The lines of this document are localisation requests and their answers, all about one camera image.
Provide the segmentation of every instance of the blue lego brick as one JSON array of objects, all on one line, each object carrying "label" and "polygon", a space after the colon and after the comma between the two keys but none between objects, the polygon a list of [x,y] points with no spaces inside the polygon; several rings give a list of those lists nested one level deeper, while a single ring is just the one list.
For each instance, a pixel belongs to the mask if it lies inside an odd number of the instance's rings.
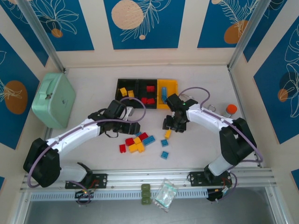
[{"label": "blue lego brick", "polygon": [[167,160],[168,154],[169,154],[168,152],[163,151],[161,154],[161,158]]},{"label": "blue lego brick", "polygon": [[168,146],[168,141],[166,139],[161,140],[162,147]]},{"label": "blue lego brick", "polygon": [[153,143],[154,141],[156,141],[156,139],[154,138],[154,136],[151,135],[148,138],[144,139],[142,142],[143,142],[144,146],[147,146],[150,143]]},{"label": "blue lego brick", "polygon": [[167,88],[166,87],[162,87],[162,96],[167,97]]},{"label": "blue lego brick", "polygon": [[166,104],[167,96],[162,96],[163,103]]}]

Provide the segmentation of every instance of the black bracket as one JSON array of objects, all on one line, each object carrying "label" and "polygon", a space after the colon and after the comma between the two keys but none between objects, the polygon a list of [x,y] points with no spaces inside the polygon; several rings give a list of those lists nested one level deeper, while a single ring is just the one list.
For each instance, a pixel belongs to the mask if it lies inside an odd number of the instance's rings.
[{"label": "black bracket", "polygon": [[232,181],[230,174],[228,172],[224,172],[219,176],[215,176],[213,182],[210,183],[205,175],[204,171],[202,172],[190,172],[188,175],[188,180],[191,183],[192,187],[205,187],[205,186],[222,186],[225,185],[228,188],[232,186]]},{"label": "black bracket", "polygon": [[[107,174],[91,174],[92,182],[83,185],[86,189],[105,189],[107,185]],[[78,185],[69,181],[65,182],[65,189],[82,189]]]}]

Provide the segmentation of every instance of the yellow container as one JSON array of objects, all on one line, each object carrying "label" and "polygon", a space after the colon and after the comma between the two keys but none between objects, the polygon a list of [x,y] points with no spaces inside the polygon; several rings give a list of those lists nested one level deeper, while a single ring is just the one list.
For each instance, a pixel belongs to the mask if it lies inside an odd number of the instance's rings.
[{"label": "yellow container", "polygon": [[162,100],[162,87],[167,88],[167,97],[176,93],[178,95],[178,82],[171,79],[158,79],[157,80],[157,109],[168,109],[167,104]]}]

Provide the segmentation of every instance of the cable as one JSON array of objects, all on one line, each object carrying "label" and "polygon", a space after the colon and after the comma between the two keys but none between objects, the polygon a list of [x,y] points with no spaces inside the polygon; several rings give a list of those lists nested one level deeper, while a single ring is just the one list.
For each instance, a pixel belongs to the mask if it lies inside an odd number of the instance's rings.
[{"label": "cable", "polygon": [[207,93],[207,98],[206,98],[204,101],[202,101],[202,102],[200,103],[200,108],[202,108],[203,104],[204,104],[205,102],[207,102],[207,101],[209,100],[210,96],[211,96],[210,92],[209,92],[207,89],[202,88],[202,87],[190,87],[190,88],[187,88],[187,89],[181,91],[181,93],[180,93],[178,96],[182,95],[182,94],[183,94],[184,92],[186,92],[187,90],[192,90],[192,89],[200,89],[200,90],[204,90],[204,91],[206,91],[206,93]]},{"label": "cable", "polygon": [[[204,112],[204,113],[206,113],[206,114],[208,114],[208,115],[210,115],[210,116],[212,116],[212,117],[214,117],[214,118],[216,118],[216,119],[218,119],[218,120],[221,120],[222,119],[222,117],[220,117],[220,116],[217,116],[217,115],[215,115],[215,114],[213,114],[213,113],[210,113],[209,111],[207,111],[207,110],[203,110],[202,109],[202,105],[210,98],[210,96],[211,96],[211,94],[210,94],[210,92],[207,90],[207,89],[205,89],[205,88],[202,88],[202,87],[190,87],[190,88],[187,88],[187,89],[185,89],[185,90],[183,90],[178,96],[180,96],[182,93],[184,93],[185,91],[187,91],[187,90],[191,90],[191,89],[200,89],[200,90],[204,90],[205,92],[207,92],[207,94],[208,94],[208,97],[204,100],[204,101],[202,101],[201,102],[201,104],[200,104],[200,109]],[[227,122],[226,120],[223,120],[223,122],[224,123],[226,123],[227,125],[229,125],[231,128],[233,128],[239,135],[241,135],[242,136],[242,138],[244,138],[244,140],[245,141],[247,141],[247,143],[253,148],[253,150],[255,151],[255,153],[258,155],[258,157],[260,158],[260,160],[243,160],[243,161],[241,161],[241,162],[257,162],[257,163],[261,163],[261,162],[263,162],[263,156],[262,156],[262,154],[261,154],[261,152],[257,149],[257,147],[255,147],[254,145],[253,145],[253,143],[236,127],[236,126],[234,126],[234,125],[232,125],[232,124],[230,124],[229,122]]]},{"label": "cable", "polygon": [[223,199],[226,199],[228,196],[232,195],[232,193],[235,191],[235,189],[237,187],[237,184],[238,184],[238,178],[237,178],[237,176],[233,172],[230,172],[230,174],[232,174],[234,176],[234,178],[235,178],[235,184],[234,184],[233,188],[230,190],[230,192],[226,196],[224,196],[223,198],[220,198],[217,201],[221,201]]},{"label": "cable", "polygon": [[[130,121],[130,120],[120,120],[120,119],[103,119],[103,120],[98,120],[98,121],[93,121],[93,122],[89,122],[89,123],[87,123],[87,124],[84,124],[83,125],[83,127],[81,127],[81,126],[79,126],[79,127],[77,127],[77,128],[75,128],[74,130],[72,130],[72,131],[70,131],[70,132],[68,132],[68,133],[66,133],[66,134],[64,134],[63,136],[61,136],[59,139],[58,139],[58,142],[60,142],[61,140],[63,140],[64,138],[66,138],[67,136],[69,136],[70,134],[73,134],[73,133],[75,133],[76,131],[78,131],[78,130],[81,130],[82,128],[84,128],[84,127],[87,127],[87,126],[90,126],[90,125],[93,125],[93,124],[98,124],[98,123],[102,123],[102,122],[122,122],[122,123],[136,123],[136,122],[138,122],[138,121],[140,121],[140,120],[142,120],[143,118],[144,118],[144,116],[145,116],[145,113],[146,113],[146,108],[145,108],[145,105],[143,104],[143,102],[141,102],[139,99],[137,99],[137,98],[134,98],[134,97],[125,97],[125,98],[123,98],[123,99],[121,99],[120,101],[123,101],[123,100],[125,100],[125,99],[133,99],[133,100],[136,100],[137,102],[139,102],[141,105],[142,105],[142,107],[144,108],[144,113],[143,113],[143,115],[141,116],[141,118],[139,118],[139,119],[137,119],[137,120],[132,120],[132,121]],[[29,171],[29,173],[28,173],[28,177],[27,177],[27,185],[30,187],[30,188],[36,188],[36,187],[38,187],[39,186],[39,184],[37,184],[37,185],[32,185],[31,184],[31,176],[32,176],[32,173],[33,173],[33,170],[35,169],[35,167],[37,166],[37,164],[38,164],[38,162],[41,160],[41,158],[53,147],[53,146],[55,146],[57,143],[58,143],[57,141],[54,141],[52,144],[50,144],[38,157],[37,157],[37,159],[35,160],[35,162],[32,164],[32,166],[31,166],[31,169],[30,169],[30,171]],[[72,183],[74,183],[74,184],[76,184],[76,185],[78,185],[78,186],[80,186],[80,187],[82,187],[84,190],[86,190],[86,188],[82,185],[82,184],[80,184],[80,183],[78,183],[78,182],[75,182],[75,181],[69,181],[69,182],[72,182]],[[90,201],[90,193],[89,193],[89,191],[88,190],[86,190],[87,192],[88,192],[88,201]]]}]

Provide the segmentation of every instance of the red lego brick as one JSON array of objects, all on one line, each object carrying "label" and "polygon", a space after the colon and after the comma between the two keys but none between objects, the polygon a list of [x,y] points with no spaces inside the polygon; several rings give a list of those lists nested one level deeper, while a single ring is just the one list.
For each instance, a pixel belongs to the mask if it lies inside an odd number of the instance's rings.
[{"label": "red lego brick", "polygon": [[154,85],[148,85],[146,87],[146,92],[154,92],[155,91],[155,86]]},{"label": "red lego brick", "polygon": [[142,97],[142,98],[141,98],[141,102],[143,102],[143,104],[147,104],[147,100],[148,100],[148,99],[147,99],[146,97]]},{"label": "red lego brick", "polygon": [[155,104],[155,99],[154,98],[151,98],[151,99],[148,99],[147,101],[148,104]]},{"label": "red lego brick", "polygon": [[125,153],[126,152],[126,145],[120,145],[120,153]]},{"label": "red lego brick", "polygon": [[142,133],[138,137],[140,138],[141,141],[143,141],[144,139],[147,139],[149,136],[146,133]]},{"label": "red lego brick", "polygon": [[131,145],[135,144],[133,138],[126,139],[125,142],[126,142],[126,145],[127,145],[127,146],[131,146]]}]

